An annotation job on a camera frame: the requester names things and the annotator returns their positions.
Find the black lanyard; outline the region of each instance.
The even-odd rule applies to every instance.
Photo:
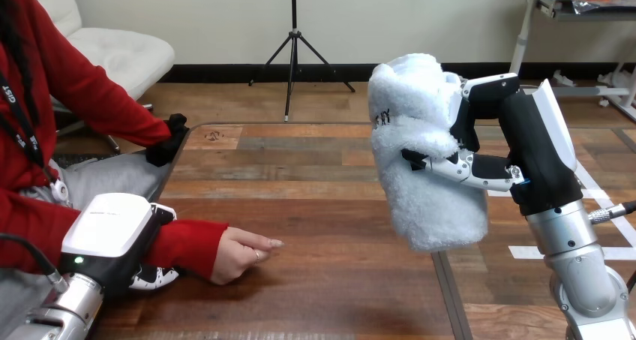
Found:
[[[35,137],[35,132],[33,131],[33,127],[29,123],[29,120],[26,118],[26,114],[22,111],[22,107],[18,104],[16,96],[11,91],[9,87],[9,82],[3,74],[0,74],[0,93],[2,97],[7,101],[11,112],[18,120],[22,131],[24,131],[24,135],[26,139],[23,139],[22,135],[15,129],[11,127],[9,121],[0,113],[0,126],[3,127],[4,131],[9,135],[9,137],[13,138],[15,142],[20,146],[20,148],[24,151],[26,157],[36,163],[43,171],[44,175],[50,182],[55,182],[53,177],[49,173],[47,167],[44,165],[44,155],[42,155],[42,150],[40,149],[40,144],[38,143],[38,139]]]

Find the white armchair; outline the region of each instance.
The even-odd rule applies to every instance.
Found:
[[[75,0],[38,0],[46,9],[58,30],[93,65],[99,65],[108,77],[123,87],[137,101],[173,66],[174,49],[159,38],[136,32],[83,28],[82,17]],[[56,112],[69,113],[55,98],[52,98]],[[145,105],[152,110],[152,105]],[[58,130],[58,136],[84,127],[76,122]],[[112,149],[119,153],[119,145],[107,137]]]

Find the black cable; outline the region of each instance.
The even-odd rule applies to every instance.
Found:
[[[636,271],[631,274],[631,278],[627,281],[627,292],[632,293],[632,289],[634,288],[634,284],[636,284]]]
[[[628,203],[621,203],[622,207],[625,208],[625,211],[627,211],[628,214],[633,213],[634,211],[636,211],[636,201],[630,201]]]
[[[11,235],[9,233],[0,233],[0,240],[17,242],[24,248],[26,248],[28,252],[31,253],[31,256],[35,259],[35,262],[38,264],[38,266],[42,269],[44,275],[52,275],[54,273],[57,273],[56,267],[49,261],[49,259],[47,259],[46,256],[44,256],[44,253],[42,253],[39,248],[36,248],[26,239],[23,239],[22,237],[16,235]]]

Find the white wall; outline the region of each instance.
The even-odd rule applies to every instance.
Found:
[[[263,63],[291,28],[291,0],[77,1],[85,26],[163,38],[179,64]],[[298,27],[333,63],[416,52],[441,62],[509,62],[523,12],[521,0],[298,0]],[[526,60],[613,62],[635,30],[631,23],[555,23],[537,13]],[[276,62],[288,61],[286,49]],[[300,62],[318,59],[301,46]]]

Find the table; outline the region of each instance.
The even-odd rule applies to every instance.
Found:
[[[193,128],[158,202],[287,246],[225,287],[181,278],[110,304],[95,338],[469,338],[446,256],[394,235],[370,135],[369,125]]]
[[[532,26],[533,15],[539,9],[544,15],[557,21],[636,21],[636,8],[633,11],[622,9],[620,11],[604,10],[602,12],[592,12],[576,14],[572,8],[571,0],[524,0],[526,2],[526,12],[523,17],[520,34],[514,48],[514,55],[510,65],[510,72],[519,74],[521,63],[528,46],[528,35]],[[622,70],[620,64],[615,72]],[[555,87],[554,94],[559,96],[579,97],[579,96],[604,96],[619,110],[623,111],[632,120],[636,121],[636,109],[632,106],[636,96],[636,71],[631,79],[630,89],[613,89],[607,86],[596,87]]]

